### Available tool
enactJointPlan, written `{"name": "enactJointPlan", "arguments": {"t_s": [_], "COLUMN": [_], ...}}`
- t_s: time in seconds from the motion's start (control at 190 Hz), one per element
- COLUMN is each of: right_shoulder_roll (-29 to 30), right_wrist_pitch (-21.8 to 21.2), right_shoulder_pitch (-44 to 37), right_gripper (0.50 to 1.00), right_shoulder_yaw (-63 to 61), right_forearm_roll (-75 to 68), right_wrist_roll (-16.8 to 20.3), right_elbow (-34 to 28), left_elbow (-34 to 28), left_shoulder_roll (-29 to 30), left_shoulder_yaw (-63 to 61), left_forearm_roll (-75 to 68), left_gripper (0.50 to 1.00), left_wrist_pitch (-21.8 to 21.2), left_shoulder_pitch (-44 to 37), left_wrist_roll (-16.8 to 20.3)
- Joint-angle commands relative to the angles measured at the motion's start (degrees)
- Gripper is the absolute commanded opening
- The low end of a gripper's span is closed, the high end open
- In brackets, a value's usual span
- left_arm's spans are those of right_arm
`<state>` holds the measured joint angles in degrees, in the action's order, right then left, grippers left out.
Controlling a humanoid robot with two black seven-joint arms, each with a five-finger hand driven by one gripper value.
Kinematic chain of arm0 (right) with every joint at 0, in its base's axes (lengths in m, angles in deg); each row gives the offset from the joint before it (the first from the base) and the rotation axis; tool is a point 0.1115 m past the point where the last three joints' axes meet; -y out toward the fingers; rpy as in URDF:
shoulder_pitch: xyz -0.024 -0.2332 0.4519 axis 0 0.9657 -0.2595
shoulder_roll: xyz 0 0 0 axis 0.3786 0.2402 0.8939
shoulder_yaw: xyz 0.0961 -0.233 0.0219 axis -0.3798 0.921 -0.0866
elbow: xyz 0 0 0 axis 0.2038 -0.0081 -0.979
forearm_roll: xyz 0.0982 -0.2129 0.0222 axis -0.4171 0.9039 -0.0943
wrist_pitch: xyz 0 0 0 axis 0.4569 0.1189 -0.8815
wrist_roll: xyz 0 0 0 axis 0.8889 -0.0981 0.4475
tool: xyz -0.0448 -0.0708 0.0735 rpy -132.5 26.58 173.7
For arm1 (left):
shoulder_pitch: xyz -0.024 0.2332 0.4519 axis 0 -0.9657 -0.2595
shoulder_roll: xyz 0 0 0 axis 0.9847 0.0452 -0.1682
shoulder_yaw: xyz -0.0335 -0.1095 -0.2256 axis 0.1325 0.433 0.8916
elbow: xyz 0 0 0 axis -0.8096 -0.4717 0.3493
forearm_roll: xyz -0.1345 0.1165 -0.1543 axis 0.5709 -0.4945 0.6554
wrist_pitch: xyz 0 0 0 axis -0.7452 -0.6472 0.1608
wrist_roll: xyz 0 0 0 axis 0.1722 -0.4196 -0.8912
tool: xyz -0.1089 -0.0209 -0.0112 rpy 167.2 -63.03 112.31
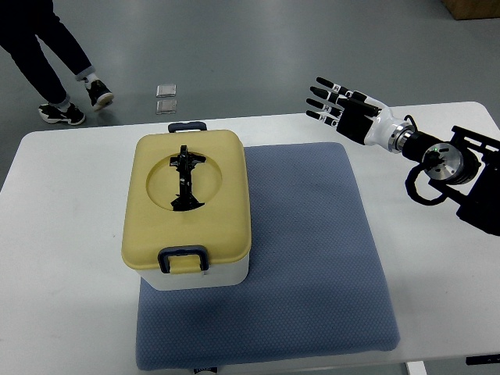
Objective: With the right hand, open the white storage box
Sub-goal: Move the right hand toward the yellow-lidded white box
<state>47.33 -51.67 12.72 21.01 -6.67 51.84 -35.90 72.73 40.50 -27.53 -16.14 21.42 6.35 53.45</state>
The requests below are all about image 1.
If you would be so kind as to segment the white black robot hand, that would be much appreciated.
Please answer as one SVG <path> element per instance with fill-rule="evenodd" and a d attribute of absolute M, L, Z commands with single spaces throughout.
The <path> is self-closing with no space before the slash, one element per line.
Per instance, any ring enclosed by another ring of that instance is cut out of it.
<path fill-rule="evenodd" d="M 348 89 L 325 78 L 317 77 L 310 91 L 315 98 L 306 103 L 312 107 L 306 115 L 333 127 L 339 134 L 360 145 L 379 145 L 398 153 L 398 139 L 408 122 L 394 117 L 391 109 L 359 91 Z"/>

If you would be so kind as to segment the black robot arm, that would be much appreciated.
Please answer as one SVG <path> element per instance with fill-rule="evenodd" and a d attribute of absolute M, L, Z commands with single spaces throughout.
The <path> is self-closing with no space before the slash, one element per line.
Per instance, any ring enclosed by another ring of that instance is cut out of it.
<path fill-rule="evenodd" d="M 487 234 L 499 235 L 499 141 L 462 127 L 452 128 L 453 137 L 442 141 L 420 131 L 407 130 L 397 149 L 418 163 L 406 180 L 408 196 L 421 205 L 439 205 L 451 199 L 459 205 L 462 221 Z M 433 199 L 416 189 L 420 173 L 441 194 Z"/>

